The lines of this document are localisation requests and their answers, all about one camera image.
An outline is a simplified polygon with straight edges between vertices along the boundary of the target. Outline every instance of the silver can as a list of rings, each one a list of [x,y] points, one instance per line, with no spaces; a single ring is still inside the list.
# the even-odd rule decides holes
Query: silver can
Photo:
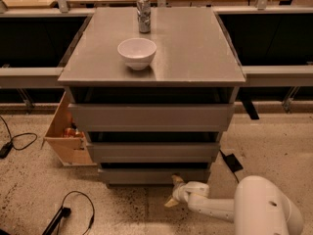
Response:
[[[137,0],[137,14],[139,31],[148,33],[151,31],[151,2],[150,0]]]

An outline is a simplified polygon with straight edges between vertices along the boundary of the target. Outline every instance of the drawer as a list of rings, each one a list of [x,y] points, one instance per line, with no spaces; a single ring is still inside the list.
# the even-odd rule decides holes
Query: drawer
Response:
[[[207,182],[210,164],[123,164],[99,168],[99,176],[107,185],[172,185],[173,174],[185,181]]]
[[[84,105],[69,109],[82,131],[225,131],[233,104]]]
[[[212,163],[219,144],[93,143],[87,150],[95,163]]]

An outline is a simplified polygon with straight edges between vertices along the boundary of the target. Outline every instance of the gray tabletop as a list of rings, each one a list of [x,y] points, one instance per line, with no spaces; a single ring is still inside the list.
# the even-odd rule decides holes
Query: gray tabletop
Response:
[[[144,70],[127,67],[117,52],[125,39],[156,44]],[[138,30],[135,8],[98,8],[59,78],[69,86],[237,86],[245,82],[210,8],[152,8],[152,30]]]

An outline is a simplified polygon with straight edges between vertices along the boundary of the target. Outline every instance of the box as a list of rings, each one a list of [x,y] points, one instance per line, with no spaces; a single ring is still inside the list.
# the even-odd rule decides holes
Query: box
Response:
[[[68,105],[69,99],[65,94],[44,140],[52,147],[63,165],[96,165],[90,159],[84,137],[63,137],[65,129],[71,127],[71,114],[67,108]]]

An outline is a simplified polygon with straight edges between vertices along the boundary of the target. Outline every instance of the bottom drawer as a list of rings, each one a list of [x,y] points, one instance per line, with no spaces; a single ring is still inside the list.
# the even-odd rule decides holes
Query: bottom drawer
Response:
[[[172,185],[173,174],[185,181],[206,183],[208,163],[100,164],[99,175],[107,185]]]

